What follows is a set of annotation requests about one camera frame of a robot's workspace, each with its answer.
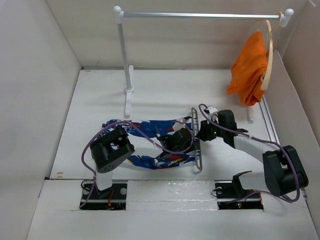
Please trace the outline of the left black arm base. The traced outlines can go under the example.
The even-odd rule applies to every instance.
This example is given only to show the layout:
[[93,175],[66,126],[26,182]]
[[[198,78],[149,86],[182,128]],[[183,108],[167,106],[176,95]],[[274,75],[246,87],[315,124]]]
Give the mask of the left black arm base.
[[127,182],[114,182],[110,188],[98,190],[94,186],[92,193],[92,181],[85,181],[81,184],[82,195],[79,203],[81,210],[88,211],[122,211],[126,209],[127,203]]

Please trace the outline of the grey metal hanger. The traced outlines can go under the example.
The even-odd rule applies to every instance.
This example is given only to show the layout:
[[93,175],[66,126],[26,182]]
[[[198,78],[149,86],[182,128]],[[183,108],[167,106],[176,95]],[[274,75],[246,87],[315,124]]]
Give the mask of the grey metal hanger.
[[196,138],[196,135],[199,133],[199,130],[200,130],[199,117],[198,117],[198,111],[194,107],[191,108],[191,125],[192,125],[193,141],[195,142],[194,145],[197,146],[193,151],[195,166],[198,169],[198,171],[201,172],[203,170],[201,147],[200,147],[200,142]]

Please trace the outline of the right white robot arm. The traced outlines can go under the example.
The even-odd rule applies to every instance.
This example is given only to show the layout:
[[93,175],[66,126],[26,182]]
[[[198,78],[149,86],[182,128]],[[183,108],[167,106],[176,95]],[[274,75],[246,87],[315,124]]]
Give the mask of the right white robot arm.
[[299,200],[301,189],[309,185],[309,179],[293,146],[281,146],[277,142],[249,135],[247,130],[237,127],[234,113],[229,109],[218,111],[202,103],[198,108],[204,117],[198,139],[207,142],[221,138],[233,149],[260,161],[267,188],[265,193],[288,203]]

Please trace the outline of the blue white red patterned trousers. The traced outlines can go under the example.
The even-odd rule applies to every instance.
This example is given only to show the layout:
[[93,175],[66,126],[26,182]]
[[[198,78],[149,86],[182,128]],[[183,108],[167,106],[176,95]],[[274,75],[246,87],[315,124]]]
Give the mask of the blue white red patterned trousers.
[[[193,134],[192,117],[185,116],[185,127]],[[129,156],[125,163],[137,166],[144,169],[160,170],[177,168],[195,164],[194,152],[189,152],[188,157],[178,160],[157,160],[156,157],[164,151],[157,137],[163,135],[173,135],[173,125],[178,119],[172,120],[126,120],[125,123],[120,123],[119,119],[112,119],[107,123],[102,124],[103,132],[100,137],[110,133],[115,128],[122,127],[128,134],[130,143],[134,146],[135,152]]]

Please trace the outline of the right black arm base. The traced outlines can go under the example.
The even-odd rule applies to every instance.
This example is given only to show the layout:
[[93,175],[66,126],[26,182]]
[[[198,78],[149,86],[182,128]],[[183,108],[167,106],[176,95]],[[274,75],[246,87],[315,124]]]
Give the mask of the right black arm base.
[[263,202],[259,193],[243,189],[233,180],[215,181],[211,192],[217,200],[218,210],[263,210]]

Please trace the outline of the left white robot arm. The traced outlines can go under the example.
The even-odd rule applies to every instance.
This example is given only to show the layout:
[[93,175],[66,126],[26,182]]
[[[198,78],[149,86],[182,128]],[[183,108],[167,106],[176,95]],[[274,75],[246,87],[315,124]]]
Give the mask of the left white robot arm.
[[197,161],[200,143],[187,128],[158,136],[156,139],[162,149],[157,156],[152,156],[150,153],[147,155],[135,153],[135,147],[123,127],[117,127],[94,140],[89,147],[96,169],[95,194],[103,199],[111,194],[113,185],[111,172],[126,160],[134,166],[151,170],[174,168],[187,162]]

